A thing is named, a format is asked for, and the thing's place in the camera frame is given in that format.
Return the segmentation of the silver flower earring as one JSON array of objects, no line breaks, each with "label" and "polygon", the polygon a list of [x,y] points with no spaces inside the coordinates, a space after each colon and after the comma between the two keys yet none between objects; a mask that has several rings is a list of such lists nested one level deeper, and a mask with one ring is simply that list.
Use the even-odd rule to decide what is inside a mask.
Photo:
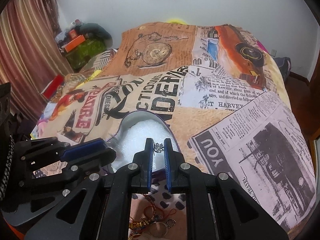
[{"label": "silver flower earring", "polygon": [[153,151],[155,152],[155,153],[161,153],[161,152],[163,152],[164,151],[164,146],[163,146],[163,144],[160,144],[160,143],[154,143],[154,145],[153,145]]}]

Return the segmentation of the purple heart jewelry box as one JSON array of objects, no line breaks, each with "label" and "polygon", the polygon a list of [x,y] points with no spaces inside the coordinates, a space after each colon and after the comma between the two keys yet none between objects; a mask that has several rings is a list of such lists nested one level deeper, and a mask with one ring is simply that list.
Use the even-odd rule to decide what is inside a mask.
[{"label": "purple heart jewelry box", "polygon": [[[115,160],[103,167],[107,174],[112,174],[132,162],[135,153],[144,150],[148,138],[163,145],[165,139],[170,139],[173,150],[180,151],[172,130],[159,114],[150,111],[132,111],[121,120],[104,122],[101,137],[105,139],[108,147],[116,152]],[[164,151],[153,152],[152,180],[161,181],[164,178]]]}]

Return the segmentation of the silver square charm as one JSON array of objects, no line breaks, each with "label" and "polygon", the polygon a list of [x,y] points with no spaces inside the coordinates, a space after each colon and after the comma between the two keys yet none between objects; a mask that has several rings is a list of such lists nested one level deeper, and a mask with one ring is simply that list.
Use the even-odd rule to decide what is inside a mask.
[{"label": "silver square charm", "polygon": [[167,228],[172,228],[173,226],[176,225],[176,221],[174,219],[169,219],[166,221],[165,224],[166,224]]}]

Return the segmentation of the red flat box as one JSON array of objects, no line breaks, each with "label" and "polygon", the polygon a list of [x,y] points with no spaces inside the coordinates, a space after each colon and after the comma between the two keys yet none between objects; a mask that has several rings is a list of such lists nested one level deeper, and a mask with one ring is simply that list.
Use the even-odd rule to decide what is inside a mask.
[{"label": "red flat box", "polygon": [[58,87],[63,84],[63,82],[64,82],[64,77],[60,74],[57,75],[56,77],[54,77],[52,81],[50,81],[50,83],[48,83],[48,85],[43,89],[41,94],[47,100],[49,100],[57,91]]}]

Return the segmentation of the green patterned bag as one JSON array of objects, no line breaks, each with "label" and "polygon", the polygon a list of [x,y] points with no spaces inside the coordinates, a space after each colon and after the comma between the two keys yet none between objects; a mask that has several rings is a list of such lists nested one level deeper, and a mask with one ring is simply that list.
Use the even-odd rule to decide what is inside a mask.
[{"label": "green patterned bag", "polygon": [[65,57],[73,70],[80,70],[89,60],[107,49],[105,43],[99,39],[87,39]]}]

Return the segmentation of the newspaper print bedspread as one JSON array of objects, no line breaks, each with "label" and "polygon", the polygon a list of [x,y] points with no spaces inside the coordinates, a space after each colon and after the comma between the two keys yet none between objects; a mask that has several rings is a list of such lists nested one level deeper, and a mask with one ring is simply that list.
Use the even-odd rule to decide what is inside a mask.
[{"label": "newspaper print bedspread", "polygon": [[114,138],[126,115],[154,113],[203,172],[225,172],[294,239],[316,204],[311,155],[280,70],[230,24],[147,23],[88,81],[67,79],[33,138]]}]

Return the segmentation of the orange box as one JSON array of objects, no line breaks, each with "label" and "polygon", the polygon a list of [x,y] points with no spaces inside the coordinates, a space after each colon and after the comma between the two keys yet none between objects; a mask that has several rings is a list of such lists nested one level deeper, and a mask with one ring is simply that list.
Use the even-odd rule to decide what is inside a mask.
[{"label": "orange box", "polygon": [[71,50],[73,50],[74,48],[76,48],[78,45],[85,42],[85,40],[86,39],[85,39],[84,35],[80,35],[80,36],[76,37],[75,39],[73,39],[68,44],[66,44],[65,46],[63,46],[63,50],[68,53]]}]

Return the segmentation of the striped red curtain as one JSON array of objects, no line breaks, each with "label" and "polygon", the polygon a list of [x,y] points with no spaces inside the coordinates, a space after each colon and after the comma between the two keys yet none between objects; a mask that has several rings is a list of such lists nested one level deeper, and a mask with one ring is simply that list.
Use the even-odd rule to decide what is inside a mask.
[{"label": "striped red curtain", "polygon": [[11,84],[11,111],[33,121],[47,104],[43,89],[73,72],[55,42],[58,18],[56,0],[9,0],[1,12],[1,83]]}]

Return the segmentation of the dark grey neck pillow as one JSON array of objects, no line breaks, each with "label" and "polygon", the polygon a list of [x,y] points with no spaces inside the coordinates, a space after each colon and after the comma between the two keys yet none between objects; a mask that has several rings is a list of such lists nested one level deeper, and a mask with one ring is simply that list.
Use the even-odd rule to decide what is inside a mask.
[{"label": "dark grey neck pillow", "polygon": [[98,38],[103,41],[112,40],[112,36],[97,23],[85,23],[79,28],[79,33],[87,38]]}]

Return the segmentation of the yellow pillow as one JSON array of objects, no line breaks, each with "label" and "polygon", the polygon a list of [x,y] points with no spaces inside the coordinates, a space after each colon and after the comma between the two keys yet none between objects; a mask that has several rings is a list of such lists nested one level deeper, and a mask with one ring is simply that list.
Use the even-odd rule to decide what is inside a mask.
[{"label": "yellow pillow", "polygon": [[182,25],[187,25],[187,23],[179,18],[171,18],[171,19],[168,19],[166,21],[167,23],[170,23],[170,24],[182,24]]}]

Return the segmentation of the purple backpack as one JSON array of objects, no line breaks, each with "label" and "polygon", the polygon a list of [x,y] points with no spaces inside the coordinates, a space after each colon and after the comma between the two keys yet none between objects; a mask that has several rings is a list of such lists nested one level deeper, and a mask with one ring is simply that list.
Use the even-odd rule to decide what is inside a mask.
[{"label": "purple backpack", "polygon": [[274,61],[278,66],[281,76],[285,82],[291,72],[291,59],[289,57],[275,57]]}]

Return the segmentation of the wall power outlet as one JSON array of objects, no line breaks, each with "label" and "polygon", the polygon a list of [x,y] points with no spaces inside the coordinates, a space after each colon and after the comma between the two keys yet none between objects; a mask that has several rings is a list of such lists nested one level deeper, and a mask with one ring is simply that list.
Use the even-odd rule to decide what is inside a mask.
[{"label": "wall power outlet", "polygon": [[270,55],[272,57],[276,57],[276,53],[277,53],[277,51],[275,49],[272,49]]}]

